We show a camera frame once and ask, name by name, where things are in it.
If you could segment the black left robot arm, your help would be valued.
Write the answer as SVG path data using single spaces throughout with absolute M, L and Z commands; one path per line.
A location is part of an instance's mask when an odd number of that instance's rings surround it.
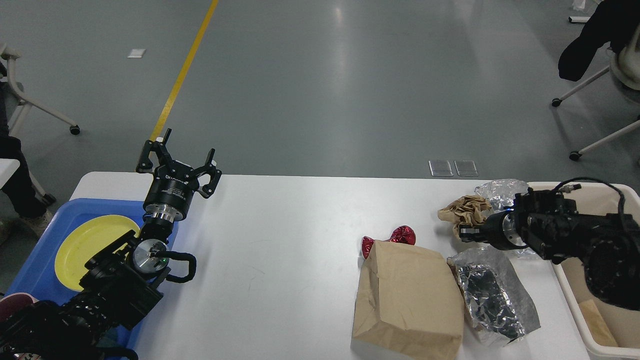
M 183 284 L 194 279 L 194 255 L 169 249 L 175 223 L 188 216 L 194 194 L 208 199 L 217 189 L 222 171 L 211 149 L 197 168 L 171 157 L 163 137 L 147 140 L 135 171 L 153 180 L 142 203 L 141 230 L 124 232 L 109 241 L 84 264 L 81 291 L 63 305 L 41 300 L 25 306 L 1 322 L 1 358 L 17 360 L 38 356 L 43 360 L 137 360 L 123 346 L 99 346 L 112 328 L 133 330 L 163 294 L 163 281 Z

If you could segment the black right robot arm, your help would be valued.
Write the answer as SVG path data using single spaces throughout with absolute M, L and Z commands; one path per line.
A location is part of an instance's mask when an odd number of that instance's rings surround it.
M 570 178 L 552 189 L 515 194 L 513 204 L 490 215 L 481 225 L 460 225 L 466 243 L 484 243 L 501 251 L 532 249 L 555 265 L 566 259 L 582 262 L 585 284 L 592 296 L 618 308 L 640 307 L 639 225 L 625 212 L 626 196 L 618 194 L 617 208 L 604 215 L 581 214 L 565 194 L 582 188 L 582 177 Z

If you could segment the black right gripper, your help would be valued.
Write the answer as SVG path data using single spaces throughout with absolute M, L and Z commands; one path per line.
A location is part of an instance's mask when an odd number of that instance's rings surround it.
M 501 251 L 526 249 L 521 235 L 516 231 L 512 210 L 490 215 L 482 225 L 459 225 L 458 238 L 464 243 L 489 244 Z

